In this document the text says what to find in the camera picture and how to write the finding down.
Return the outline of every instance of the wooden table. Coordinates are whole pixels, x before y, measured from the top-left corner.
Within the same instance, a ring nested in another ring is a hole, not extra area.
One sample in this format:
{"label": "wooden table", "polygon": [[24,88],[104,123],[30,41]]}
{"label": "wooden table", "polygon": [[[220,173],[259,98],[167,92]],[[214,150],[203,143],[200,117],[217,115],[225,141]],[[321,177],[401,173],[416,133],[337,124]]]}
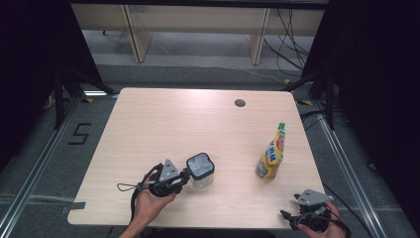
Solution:
{"label": "wooden table", "polygon": [[[265,180],[255,168],[279,122],[286,125],[284,161]],[[289,92],[125,88],[75,199],[85,207],[71,210],[68,221],[127,225],[132,192],[117,183],[136,184],[165,159],[182,170],[201,152],[215,164],[214,181],[189,182],[151,226],[288,229],[279,211],[297,214],[293,194],[324,191]]]}

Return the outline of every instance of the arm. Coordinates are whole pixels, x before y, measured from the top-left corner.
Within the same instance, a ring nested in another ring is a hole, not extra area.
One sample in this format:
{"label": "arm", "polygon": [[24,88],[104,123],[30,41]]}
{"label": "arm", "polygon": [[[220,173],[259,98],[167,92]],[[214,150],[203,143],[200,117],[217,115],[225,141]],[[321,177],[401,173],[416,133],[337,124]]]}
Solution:
{"label": "arm", "polygon": [[[341,220],[341,215],[339,209],[331,202],[326,202],[328,208],[332,211],[331,213],[331,219],[332,220]],[[305,233],[310,238],[328,238],[328,237],[334,237],[334,238],[346,238],[346,232],[336,224],[330,222],[328,223],[328,228],[323,233],[317,233],[313,231],[311,228],[309,228],[306,225],[298,224],[297,228],[301,230],[303,233]]]}
{"label": "arm", "polygon": [[157,197],[147,189],[139,192],[136,199],[136,211],[133,221],[120,238],[139,237],[143,230],[155,220],[161,210],[175,199],[174,193],[165,197]]}

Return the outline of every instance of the plastic bottle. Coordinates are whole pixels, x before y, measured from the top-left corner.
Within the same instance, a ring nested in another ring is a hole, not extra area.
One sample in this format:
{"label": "plastic bottle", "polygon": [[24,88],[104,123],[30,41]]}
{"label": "plastic bottle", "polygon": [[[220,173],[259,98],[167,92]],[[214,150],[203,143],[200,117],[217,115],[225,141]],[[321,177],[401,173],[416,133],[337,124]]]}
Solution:
{"label": "plastic bottle", "polygon": [[285,124],[280,122],[274,139],[269,143],[257,164],[256,173],[261,178],[273,179],[277,174],[278,167],[283,161],[285,134]]}

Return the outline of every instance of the wire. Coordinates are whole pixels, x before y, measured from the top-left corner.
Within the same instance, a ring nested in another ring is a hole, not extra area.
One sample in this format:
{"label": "wire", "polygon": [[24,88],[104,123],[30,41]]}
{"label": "wire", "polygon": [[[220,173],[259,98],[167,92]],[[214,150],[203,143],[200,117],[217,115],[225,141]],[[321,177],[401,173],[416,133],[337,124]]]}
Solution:
{"label": "wire", "polygon": [[266,39],[264,38],[263,39],[263,41],[266,43],[266,45],[274,52],[274,53],[276,53],[277,54],[277,56],[278,57],[281,57],[281,58],[283,58],[284,60],[286,60],[286,61],[288,61],[290,64],[292,64],[293,66],[295,66],[295,67],[297,67],[299,70],[302,70],[303,68],[301,67],[301,66],[299,66],[299,65],[297,65],[296,63],[294,63],[292,60],[290,60],[290,59],[288,59],[287,57],[285,57],[284,55],[282,55],[280,52],[279,52],[279,50],[281,49],[281,46],[280,46],[280,48],[278,49],[278,51],[276,51],[272,46],[270,46],[269,45],[269,43],[266,41]]}
{"label": "wire", "polygon": [[329,191],[331,191],[331,193],[333,193],[333,195],[335,196],[335,197],[337,197],[337,199],[339,199],[342,203],[343,203],[343,205],[344,206],[346,206],[346,208],[356,217],[356,219],[358,219],[358,221],[359,221],[359,223],[362,225],[362,227],[365,229],[365,231],[367,232],[367,235],[370,237],[370,238],[372,238],[372,235],[371,235],[371,233],[370,233],[370,231],[369,231],[369,229],[368,229],[368,227],[367,227],[367,225],[361,220],[361,218],[332,190],[332,189],[330,189],[330,187],[329,186],[327,186],[323,181],[322,181],[322,184],[329,190]]}

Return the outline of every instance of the metal frame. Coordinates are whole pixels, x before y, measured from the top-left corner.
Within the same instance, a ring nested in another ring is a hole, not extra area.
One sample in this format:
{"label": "metal frame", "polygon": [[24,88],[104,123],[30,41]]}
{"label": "metal frame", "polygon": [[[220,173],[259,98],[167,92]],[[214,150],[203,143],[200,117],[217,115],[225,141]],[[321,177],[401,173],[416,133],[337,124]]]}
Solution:
{"label": "metal frame", "polygon": [[[314,107],[315,110],[323,109],[321,103],[318,100],[314,101]],[[324,130],[327,140],[334,151],[337,162],[339,163],[343,175],[355,198],[355,201],[358,204],[359,209],[361,210],[362,216],[364,217],[365,222],[367,223],[367,227],[370,230],[371,235],[376,238],[386,238],[387,235],[383,230],[379,217],[376,214],[376,211],[374,210],[373,206],[371,205],[361,183],[359,182],[358,176],[353,170],[353,167],[350,164],[346,153],[344,152],[343,147],[341,146],[340,141],[336,136],[336,133],[334,132],[334,130],[330,129],[327,122],[323,120],[322,115],[318,114],[318,119],[321,121],[322,129]]]}
{"label": "metal frame", "polygon": [[31,196],[31,193],[34,191],[45,168],[47,167],[50,158],[52,157],[52,154],[55,151],[55,148],[59,142],[59,139],[62,133],[65,131],[68,120],[70,119],[79,102],[79,97],[74,97],[71,99],[67,109],[65,110],[64,120],[62,121],[59,127],[55,128],[52,131],[50,139],[48,140],[46,146],[44,147],[43,151],[38,157],[38,160],[32,167],[31,172],[26,178],[24,184],[22,185],[19,192],[16,194],[15,198],[12,201],[12,204],[9,206],[6,213],[1,218],[0,237],[9,237],[9,235],[11,234],[13,228],[18,222],[18,219],[25,208],[27,201]]}

